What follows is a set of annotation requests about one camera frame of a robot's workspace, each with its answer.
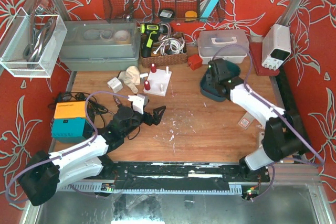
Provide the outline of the clear white storage case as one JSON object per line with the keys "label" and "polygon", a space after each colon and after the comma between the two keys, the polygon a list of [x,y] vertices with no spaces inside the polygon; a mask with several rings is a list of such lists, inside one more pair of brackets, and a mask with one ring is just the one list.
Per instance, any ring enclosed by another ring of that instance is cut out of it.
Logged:
{"label": "clear white storage case", "polygon": [[207,65],[213,56],[223,47],[216,58],[223,58],[235,64],[240,64],[247,57],[249,40],[242,29],[206,30],[197,39],[198,54],[202,64]]}

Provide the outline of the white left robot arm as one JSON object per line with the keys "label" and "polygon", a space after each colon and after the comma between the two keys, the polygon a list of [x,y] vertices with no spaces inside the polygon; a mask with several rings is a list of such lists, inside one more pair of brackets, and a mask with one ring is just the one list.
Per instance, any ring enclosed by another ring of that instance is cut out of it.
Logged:
{"label": "white left robot arm", "polygon": [[120,147],[141,124],[159,125],[165,110],[166,107],[161,106],[152,113],[140,113],[121,105],[110,123],[98,130],[97,135],[62,151],[38,151],[18,177],[28,200],[33,206],[42,205],[59,189],[99,175],[104,168],[104,155]]}

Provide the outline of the red mat under supply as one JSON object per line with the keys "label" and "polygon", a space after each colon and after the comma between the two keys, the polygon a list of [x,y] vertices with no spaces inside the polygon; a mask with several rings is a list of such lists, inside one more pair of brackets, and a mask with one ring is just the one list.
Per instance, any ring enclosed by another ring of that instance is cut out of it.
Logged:
{"label": "red mat under supply", "polygon": [[253,65],[258,76],[268,76],[275,77],[279,75],[280,70],[270,70],[266,69],[261,65],[262,60],[262,43],[261,42],[251,42],[249,44],[250,54],[253,58]]}

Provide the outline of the woven wicker basket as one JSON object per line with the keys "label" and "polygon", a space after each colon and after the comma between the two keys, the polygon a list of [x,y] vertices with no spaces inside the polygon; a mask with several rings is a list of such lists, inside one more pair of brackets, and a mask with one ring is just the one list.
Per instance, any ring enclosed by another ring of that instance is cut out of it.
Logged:
{"label": "woven wicker basket", "polygon": [[[185,35],[183,32],[176,32],[173,34],[173,38],[176,39],[185,39]],[[154,50],[159,46],[159,42],[154,42],[152,53]],[[172,55],[161,55],[160,52],[157,56],[150,56],[148,58],[143,58],[141,56],[142,49],[140,47],[140,55],[139,55],[139,62],[143,67],[150,67],[152,63],[156,64],[157,67],[159,66],[170,66],[170,65],[179,65],[183,63],[187,63],[188,55],[187,55],[187,46],[184,45],[183,52],[180,54],[172,54]]]}

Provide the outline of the light blue flat case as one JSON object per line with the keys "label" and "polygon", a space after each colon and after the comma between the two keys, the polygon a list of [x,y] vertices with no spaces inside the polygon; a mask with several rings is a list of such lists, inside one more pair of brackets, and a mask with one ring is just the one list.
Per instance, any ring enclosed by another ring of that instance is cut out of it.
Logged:
{"label": "light blue flat case", "polygon": [[213,9],[216,7],[219,0],[204,0],[200,6],[200,21],[205,22],[209,18]]}

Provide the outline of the white peg fixture board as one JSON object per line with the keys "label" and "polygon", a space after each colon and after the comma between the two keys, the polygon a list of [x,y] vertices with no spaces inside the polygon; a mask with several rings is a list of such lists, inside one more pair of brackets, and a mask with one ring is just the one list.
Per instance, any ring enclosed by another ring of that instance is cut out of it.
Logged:
{"label": "white peg fixture board", "polygon": [[146,81],[150,82],[151,89],[149,91],[143,89],[143,92],[164,97],[169,86],[172,72],[168,66],[166,66],[165,69],[159,69],[158,67],[156,67],[156,69],[156,73],[152,73],[150,67],[150,72]]}

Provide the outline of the grey-green plastic toolbox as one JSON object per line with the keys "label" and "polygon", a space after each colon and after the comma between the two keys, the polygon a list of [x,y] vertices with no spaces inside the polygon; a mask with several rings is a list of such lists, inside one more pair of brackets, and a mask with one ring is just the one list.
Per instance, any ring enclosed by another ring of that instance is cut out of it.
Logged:
{"label": "grey-green plastic toolbox", "polygon": [[65,25],[59,60],[70,70],[126,70],[139,65],[141,34],[136,23],[87,20]]}

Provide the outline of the beige work glove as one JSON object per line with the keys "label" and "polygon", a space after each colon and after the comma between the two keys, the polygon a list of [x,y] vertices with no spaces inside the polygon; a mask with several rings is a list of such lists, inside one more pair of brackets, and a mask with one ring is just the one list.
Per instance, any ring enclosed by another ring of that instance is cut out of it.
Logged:
{"label": "beige work glove", "polygon": [[118,75],[118,79],[128,86],[133,93],[138,93],[137,86],[140,82],[140,72],[136,66],[130,66],[126,71],[121,71]]}

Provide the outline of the large red spring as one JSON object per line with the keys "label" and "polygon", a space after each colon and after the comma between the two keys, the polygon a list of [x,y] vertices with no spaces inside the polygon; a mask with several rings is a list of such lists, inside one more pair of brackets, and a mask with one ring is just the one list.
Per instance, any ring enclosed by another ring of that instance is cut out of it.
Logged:
{"label": "large red spring", "polygon": [[154,63],[151,64],[151,72],[152,73],[156,73],[157,69],[156,69],[156,65]]}
{"label": "large red spring", "polygon": [[149,91],[150,89],[151,89],[150,82],[149,81],[145,81],[144,82],[144,90],[145,91]]}

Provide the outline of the teal power supply box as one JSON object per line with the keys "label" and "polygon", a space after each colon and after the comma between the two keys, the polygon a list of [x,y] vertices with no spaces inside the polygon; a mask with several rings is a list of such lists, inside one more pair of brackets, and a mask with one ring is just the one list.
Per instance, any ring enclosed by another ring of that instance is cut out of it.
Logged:
{"label": "teal power supply box", "polygon": [[52,138],[61,143],[78,144],[93,134],[92,126],[84,118],[55,119],[51,130]]}

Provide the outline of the white power adapter cube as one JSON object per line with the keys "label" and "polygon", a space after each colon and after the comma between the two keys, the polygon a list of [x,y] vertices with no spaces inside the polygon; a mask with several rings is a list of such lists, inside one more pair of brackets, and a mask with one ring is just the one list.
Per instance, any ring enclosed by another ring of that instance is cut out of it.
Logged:
{"label": "white power adapter cube", "polygon": [[123,84],[117,77],[113,77],[109,80],[107,85],[110,89],[112,89],[113,93],[118,93],[123,89]]}

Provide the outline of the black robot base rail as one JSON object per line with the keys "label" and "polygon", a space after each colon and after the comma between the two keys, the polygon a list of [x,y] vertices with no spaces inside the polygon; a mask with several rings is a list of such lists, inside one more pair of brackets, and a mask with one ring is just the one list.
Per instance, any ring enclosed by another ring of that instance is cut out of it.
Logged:
{"label": "black robot base rail", "polygon": [[88,179],[123,190],[219,191],[229,185],[259,186],[270,176],[265,168],[244,174],[235,163],[114,162]]}

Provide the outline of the teal plastic tray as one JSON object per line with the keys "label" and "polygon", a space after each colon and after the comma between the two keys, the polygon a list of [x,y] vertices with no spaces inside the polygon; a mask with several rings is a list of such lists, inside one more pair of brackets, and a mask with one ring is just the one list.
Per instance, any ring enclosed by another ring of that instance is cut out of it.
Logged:
{"label": "teal plastic tray", "polygon": [[[234,78],[239,78],[240,75],[240,67],[236,65],[236,76],[231,78],[230,80],[228,80],[227,82],[224,83],[225,84],[229,84],[230,81],[232,81],[232,79]],[[227,90],[226,86],[225,86],[225,92],[218,92],[213,86],[212,86],[212,82],[211,82],[211,74],[210,74],[210,70],[207,67],[207,70],[205,71],[201,81],[200,81],[200,91],[201,94],[213,101],[216,102],[223,102],[227,99],[229,99],[229,91]]]}

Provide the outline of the yellow-green cordless drill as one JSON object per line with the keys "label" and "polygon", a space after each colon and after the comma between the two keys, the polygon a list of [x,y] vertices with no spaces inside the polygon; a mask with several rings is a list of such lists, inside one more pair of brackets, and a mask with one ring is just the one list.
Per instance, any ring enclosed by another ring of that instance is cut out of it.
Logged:
{"label": "yellow-green cordless drill", "polygon": [[148,58],[151,56],[154,42],[157,42],[161,34],[166,35],[169,31],[169,26],[163,24],[142,23],[140,25],[141,34],[145,35],[145,40],[142,44],[141,57]]}

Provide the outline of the white bench power supply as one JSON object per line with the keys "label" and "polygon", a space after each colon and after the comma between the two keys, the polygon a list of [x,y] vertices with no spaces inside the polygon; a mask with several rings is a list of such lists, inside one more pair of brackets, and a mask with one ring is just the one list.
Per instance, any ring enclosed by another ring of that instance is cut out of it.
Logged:
{"label": "white bench power supply", "polygon": [[290,29],[280,24],[272,25],[262,41],[261,65],[277,70],[291,54]]}

